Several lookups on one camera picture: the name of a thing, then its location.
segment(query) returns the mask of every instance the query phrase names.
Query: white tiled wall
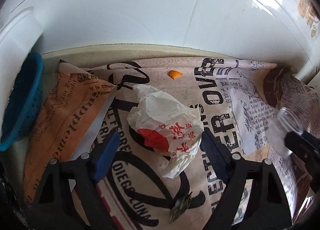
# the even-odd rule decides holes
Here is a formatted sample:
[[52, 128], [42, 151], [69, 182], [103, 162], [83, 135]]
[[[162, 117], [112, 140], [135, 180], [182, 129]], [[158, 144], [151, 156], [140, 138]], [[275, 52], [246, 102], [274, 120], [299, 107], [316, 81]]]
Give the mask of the white tiled wall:
[[299, 0], [7, 0], [0, 24], [25, 7], [44, 26], [40, 53], [96, 44], [191, 47], [242, 59], [287, 63], [306, 78], [319, 66], [317, 20]]

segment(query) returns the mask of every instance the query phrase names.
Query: blue plastic basket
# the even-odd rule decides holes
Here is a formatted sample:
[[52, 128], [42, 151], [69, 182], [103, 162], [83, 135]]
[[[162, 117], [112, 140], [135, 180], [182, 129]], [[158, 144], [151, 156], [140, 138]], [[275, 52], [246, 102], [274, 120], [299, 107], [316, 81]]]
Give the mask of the blue plastic basket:
[[0, 151], [30, 133], [42, 105], [42, 70], [41, 55], [29, 54], [16, 77], [4, 112]]

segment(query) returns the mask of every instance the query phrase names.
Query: white plastic bag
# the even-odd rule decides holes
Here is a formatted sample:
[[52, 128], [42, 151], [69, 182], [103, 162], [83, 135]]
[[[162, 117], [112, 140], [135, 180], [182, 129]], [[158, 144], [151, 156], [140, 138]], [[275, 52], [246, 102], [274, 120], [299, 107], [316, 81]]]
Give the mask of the white plastic bag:
[[131, 109], [129, 125], [144, 137], [146, 146], [169, 153], [171, 159], [162, 176], [178, 176], [195, 157], [201, 143], [204, 128], [199, 109], [186, 107], [150, 85], [137, 84], [133, 92], [139, 105]]

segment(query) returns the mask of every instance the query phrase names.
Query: small orange object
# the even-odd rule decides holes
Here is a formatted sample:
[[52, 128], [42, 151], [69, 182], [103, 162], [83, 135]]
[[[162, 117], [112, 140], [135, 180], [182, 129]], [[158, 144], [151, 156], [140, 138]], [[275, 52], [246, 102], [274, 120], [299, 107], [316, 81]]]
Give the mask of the small orange object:
[[170, 76], [171, 79], [176, 79], [176, 78], [182, 76], [182, 73], [178, 72], [176, 70], [171, 70], [171, 71], [169, 71], [168, 75]]

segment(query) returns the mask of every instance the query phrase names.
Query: transparent plastic cup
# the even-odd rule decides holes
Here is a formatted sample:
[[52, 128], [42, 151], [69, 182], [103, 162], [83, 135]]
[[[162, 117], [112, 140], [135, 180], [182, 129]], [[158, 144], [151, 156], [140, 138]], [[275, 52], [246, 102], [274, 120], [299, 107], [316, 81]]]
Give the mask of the transparent plastic cup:
[[281, 108], [277, 116], [270, 119], [268, 125], [269, 129], [266, 131], [266, 135], [269, 144], [278, 155], [288, 157], [292, 151], [285, 146], [284, 139], [289, 132], [302, 135], [303, 126], [288, 108]]

